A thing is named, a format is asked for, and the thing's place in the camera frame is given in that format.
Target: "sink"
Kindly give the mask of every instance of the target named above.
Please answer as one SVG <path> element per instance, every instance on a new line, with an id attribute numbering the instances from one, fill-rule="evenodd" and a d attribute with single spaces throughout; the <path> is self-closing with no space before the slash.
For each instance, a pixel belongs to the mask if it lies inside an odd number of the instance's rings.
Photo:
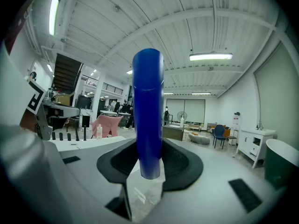
<path id="1" fill-rule="evenodd" d="M 250 129 L 241 129 L 245 132 L 250 132 L 250 133 L 256 133 L 256 134 L 260 134 L 260 135 L 273 135 L 276 134 L 275 130 L 271 130 L 271 129 L 263 129 L 263 130 L 250 130 Z"/>

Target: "white cabinet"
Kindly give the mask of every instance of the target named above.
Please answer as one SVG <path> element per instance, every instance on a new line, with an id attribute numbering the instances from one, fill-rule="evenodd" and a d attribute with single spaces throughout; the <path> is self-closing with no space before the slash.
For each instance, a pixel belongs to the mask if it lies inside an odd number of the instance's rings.
<path id="1" fill-rule="evenodd" d="M 258 160 L 266 158 L 266 140 L 272 139 L 275 133 L 275 130 L 242 129 L 236 152 L 240 150 L 251 158 L 254 161 L 252 168 L 255 168 Z"/>

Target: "bottle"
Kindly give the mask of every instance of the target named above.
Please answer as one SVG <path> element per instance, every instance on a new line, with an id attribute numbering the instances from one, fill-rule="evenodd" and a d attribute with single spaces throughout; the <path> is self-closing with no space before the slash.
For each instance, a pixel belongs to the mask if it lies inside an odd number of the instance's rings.
<path id="1" fill-rule="evenodd" d="M 180 128 L 184 127 L 184 117 L 183 116 L 181 118 L 181 122 L 180 122 L 179 126 L 180 126 Z"/>
<path id="2" fill-rule="evenodd" d="M 102 139 L 102 125 L 98 125 L 97 127 L 97 140 L 101 140 Z"/>
<path id="3" fill-rule="evenodd" d="M 156 49 L 139 51 L 133 59 L 134 123 L 141 176 L 160 176 L 164 98 L 163 55 Z M 150 110 L 149 117 L 145 110 Z"/>

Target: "staircase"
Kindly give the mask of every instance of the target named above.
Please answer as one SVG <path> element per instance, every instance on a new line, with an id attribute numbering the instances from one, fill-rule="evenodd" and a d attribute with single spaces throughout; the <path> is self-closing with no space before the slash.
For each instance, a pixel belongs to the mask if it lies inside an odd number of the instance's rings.
<path id="1" fill-rule="evenodd" d="M 66 94 L 75 91 L 82 63 L 61 54 L 57 54 L 53 84 L 57 90 Z"/>

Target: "white ceiling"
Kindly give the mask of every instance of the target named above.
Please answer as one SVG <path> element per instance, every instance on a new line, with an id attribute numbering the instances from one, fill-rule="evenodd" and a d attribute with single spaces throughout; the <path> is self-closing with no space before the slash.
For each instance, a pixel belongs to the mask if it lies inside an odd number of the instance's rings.
<path id="1" fill-rule="evenodd" d="M 61 0 L 53 37 L 50 1 L 33 4 L 40 46 L 128 83 L 134 55 L 155 48 L 164 56 L 165 91 L 182 95 L 223 93 L 252 64 L 278 19 L 272 0 Z M 233 53 L 233 59 L 189 60 L 211 51 Z"/>

